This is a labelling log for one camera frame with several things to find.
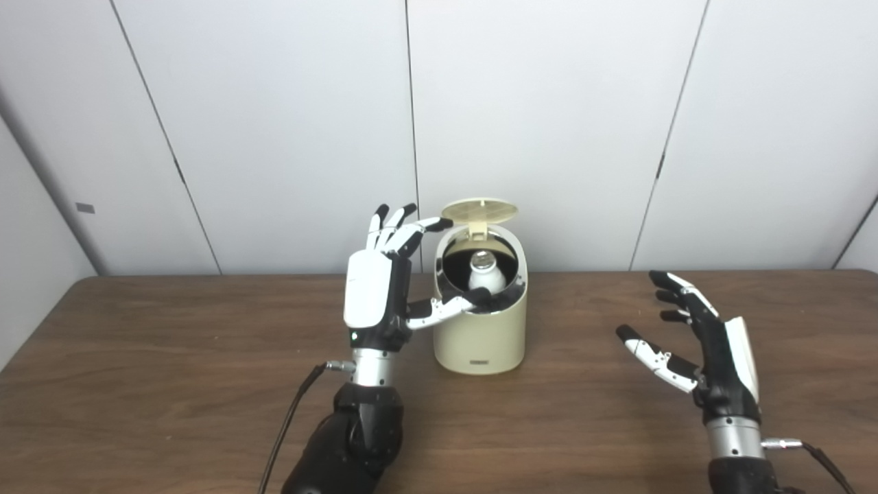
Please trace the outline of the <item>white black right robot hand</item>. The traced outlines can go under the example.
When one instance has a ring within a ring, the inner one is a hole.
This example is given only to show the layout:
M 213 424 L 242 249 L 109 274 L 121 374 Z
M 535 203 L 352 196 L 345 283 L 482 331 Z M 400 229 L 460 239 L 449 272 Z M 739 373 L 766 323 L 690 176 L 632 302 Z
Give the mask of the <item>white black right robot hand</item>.
M 693 397 L 703 421 L 744 418 L 761 422 L 759 379 L 748 329 L 743 317 L 724 321 L 693 283 L 666 271 L 649 271 L 656 300 L 672 309 L 659 313 L 662 321 L 684 323 L 700 344 L 697 364 L 646 340 L 630 325 L 617 328 L 624 346 L 667 382 Z

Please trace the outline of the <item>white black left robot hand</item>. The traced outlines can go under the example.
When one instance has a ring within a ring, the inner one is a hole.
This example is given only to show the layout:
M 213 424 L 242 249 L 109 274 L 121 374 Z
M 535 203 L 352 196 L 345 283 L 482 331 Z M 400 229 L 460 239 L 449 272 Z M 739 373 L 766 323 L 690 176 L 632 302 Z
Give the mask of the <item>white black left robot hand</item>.
M 408 222 L 418 207 L 409 203 L 392 212 L 382 204 L 370 217 L 364 249 L 348 259 L 343 321 L 352 349 L 399 351 L 414 331 L 439 325 L 483 305 L 492 297 L 485 287 L 440 298 L 409 301 L 411 257 L 427 233 L 443 232 L 445 217 Z

